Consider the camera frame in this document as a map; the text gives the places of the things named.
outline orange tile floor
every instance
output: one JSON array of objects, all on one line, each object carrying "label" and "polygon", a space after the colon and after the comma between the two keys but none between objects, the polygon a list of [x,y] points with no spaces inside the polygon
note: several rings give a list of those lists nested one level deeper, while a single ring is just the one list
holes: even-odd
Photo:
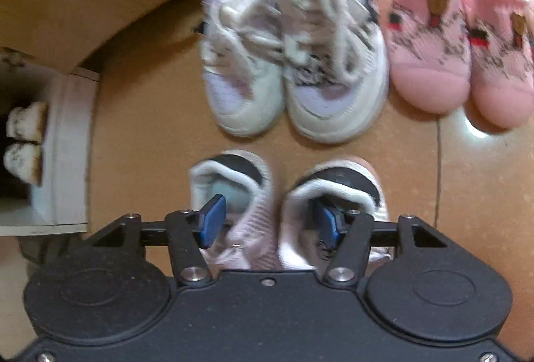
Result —
[{"label": "orange tile floor", "polygon": [[[382,18],[387,10],[381,0]],[[534,355],[534,119],[496,131],[471,104],[436,118],[392,89],[375,126],[341,146],[304,139],[286,116],[260,138],[232,138],[212,121],[204,95],[198,37],[191,33],[201,18],[199,0],[175,0],[103,51],[92,230],[127,212],[159,220],[185,207],[188,168],[222,149],[274,157],[285,188],[315,163],[360,156],[380,175],[392,217],[418,215],[503,274],[514,305],[500,339],[524,358]],[[170,273],[165,249],[149,250],[149,260]],[[14,352],[10,343],[0,334],[0,353]]]}]

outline brown bear graphic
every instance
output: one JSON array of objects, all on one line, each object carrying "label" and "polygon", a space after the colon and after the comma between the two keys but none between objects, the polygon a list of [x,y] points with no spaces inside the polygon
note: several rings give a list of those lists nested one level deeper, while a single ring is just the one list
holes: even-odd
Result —
[{"label": "brown bear graphic", "polygon": [[514,32],[514,48],[522,50],[523,49],[523,34],[525,33],[527,19],[524,16],[520,16],[515,12],[512,12],[510,15],[510,21],[512,22],[512,30]]},{"label": "brown bear graphic", "polygon": [[428,10],[431,12],[428,27],[441,29],[441,17],[449,7],[449,0],[427,0]]}]

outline pink sneaker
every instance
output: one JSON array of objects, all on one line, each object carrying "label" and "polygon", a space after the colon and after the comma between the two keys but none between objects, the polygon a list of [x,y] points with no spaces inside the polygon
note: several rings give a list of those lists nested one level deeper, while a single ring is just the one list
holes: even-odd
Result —
[{"label": "pink sneaker", "polygon": [[435,114],[467,99],[471,53],[460,0],[392,0],[391,77],[408,103]]},{"label": "pink sneaker", "polygon": [[501,128],[524,124],[534,111],[528,0],[463,0],[473,56],[473,99]]}]

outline pink toe cap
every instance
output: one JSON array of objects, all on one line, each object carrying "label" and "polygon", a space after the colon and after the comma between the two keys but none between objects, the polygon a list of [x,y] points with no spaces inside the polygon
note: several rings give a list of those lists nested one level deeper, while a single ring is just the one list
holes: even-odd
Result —
[{"label": "pink toe cap", "polygon": [[473,88],[473,99],[482,116],[501,128],[525,124],[534,112],[534,90],[480,84]]},{"label": "pink toe cap", "polygon": [[460,107],[469,96],[469,81],[447,71],[392,66],[391,77],[399,94],[413,106],[431,114]]}]

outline white shoelace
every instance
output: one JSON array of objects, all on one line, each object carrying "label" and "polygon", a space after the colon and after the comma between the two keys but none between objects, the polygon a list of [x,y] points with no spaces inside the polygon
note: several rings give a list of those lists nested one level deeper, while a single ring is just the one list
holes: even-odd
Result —
[{"label": "white shoelace", "polygon": [[246,25],[247,20],[262,13],[279,15],[269,0],[216,0],[209,9],[212,24],[202,44],[201,57],[208,71],[236,74],[248,80],[255,71],[253,57],[245,43],[251,43],[273,61],[282,61],[282,42],[266,30]]},{"label": "white shoelace", "polygon": [[[331,82],[354,84],[365,74],[370,62],[373,45],[370,41],[372,29],[367,26],[369,11],[359,0],[288,0],[292,8],[284,13],[295,19],[299,32],[284,36],[284,55],[295,66],[311,66],[316,81],[321,74],[331,74]],[[317,9],[326,20],[317,20]],[[317,70],[317,57],[313,57],[308,46],[329,47],[331,68],[329,72]]]}]

